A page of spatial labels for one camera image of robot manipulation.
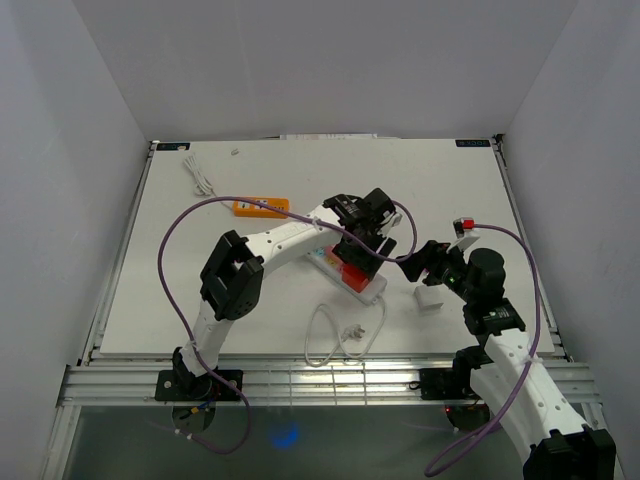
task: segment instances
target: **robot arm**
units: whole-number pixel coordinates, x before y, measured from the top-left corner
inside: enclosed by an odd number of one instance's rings
[[[306,217],[314,223],[292,221],[255,235],[224,234],[209,257],[200,278],[200,313],[194,328],[198,352],[212,368],[233,323],[255,308],[262,281],[282,265],[307,252],[336,245],[334,252],[359,275],[372,279],[382,260],[365,252],[351,239],[318,225],[317,221],[344,229],[380,255],[387,256],[396,242],[387,237],[401,220],[389,197],[380,189],[360,199],[337,195]],[[195,357],[191,343],[173,355],[174,372],[186,391],[195,391],[206,371]]]
[[[500,424],[515,445],[525,480],[611,480],[615,444],[606,430],[592,430],[564,398],[537,355],[529,357],[525,324],[504,298],[506,273],[497,252],[479,248],[463,257],[477,236],[454,222],[454,244],[427,242],[400,267],[410,281],[426,271],[428,286],[444,284],[465,301],[463,313],[479,346],[456,354],[453,369],[443,372],[458,391],[473,392],[497,414],[516,388],[525,366],[528,375]]]

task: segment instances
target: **white power strip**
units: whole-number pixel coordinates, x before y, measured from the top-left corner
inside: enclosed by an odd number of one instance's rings
[[[365,305],[372,305],[376,303],[377,297],[387,287],[387,279],[379,273],[376,273],[376,276],[371,280],[371,282],[369,282],[369,285],[367,285],[362,292],[358,293],[342,281],[342,263],[327,255],[326,250],[324,248],[319,248],[313,252],[309,252],[307,253],[307,258],[325,275],[333,280],[334,283],[344,288]]]

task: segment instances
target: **glass panel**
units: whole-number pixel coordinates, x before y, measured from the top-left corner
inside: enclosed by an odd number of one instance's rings
[[[241,408],[221,408],[202,436],[230,445],[245,419]],[[172,427],[171,409],[83,408],[64,478],[419,479],[429,459],[460,435],[442,407],[254,408],[247,443],[221,456],[148,422]],[[500,431],[438,478],[521,476],[515,448]]]

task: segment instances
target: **orange box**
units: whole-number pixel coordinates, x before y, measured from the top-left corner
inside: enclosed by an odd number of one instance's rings
[[[249,200],[264,203],[278,210],[289,211],[289,200],[286,198],[269,198],[269,197],[245,197]],[[282,213],[272,212],[266,208],[258,207],[251,203],[238,201],[233,202],[233,214],[236,217],[260,217],[260,218],[287,218]]]

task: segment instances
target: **white tabletop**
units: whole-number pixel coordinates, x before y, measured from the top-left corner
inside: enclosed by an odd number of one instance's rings
[[[458,148],[453,140],[264,140],[194,142],[189,152],[159,151],[152,160],[118,281],[100,348],[104,355],[166,356],[187,340],[160,286],[156,255],[173,220],[201,200],[194,195],[193,180],[182,165],[192,152],[219,195],[286,197],[297,213],[307,213],[338,193],[364,196],[380,187],[413,213],[419,247],[429,239],[452,241],[452,221],[462,216],[517,231],[491,148]],[[220,235],[232,229],[240,235],[257,233],[285,221],[238,218],[214,204],[181,224],[169,241],[165,272],[192,325],[200,303],[199,273]],[[474,248],[492,248],[504,256],[506,296],[533,331],[533,286],[522,250],[506,235],[480,233]],[[398,241],[394,255],[409,249],[406,219],[391,237]],[[413,296],[418,284],[409,283],[397,265],[385,264],[380,273],[388,279],[384,298],[389,315],[371,354],[454,353],[477,344],[464,324],[463,302],[453,293],[442,292],[441,310],[421,314]],[[380,307],[365,307],[307,260],[299,259],[265,280],[258,306],[235,322],[222,353],[301,354],[309,314],[319,302],[331,305],[343,327],[363,326],[364,341],[350,344],[352,351],[360,351],[379,321]],[[328,321],[320,316],[311,351],[328,352],[335,342]],[[539,351],[553,351],[546,322]]]

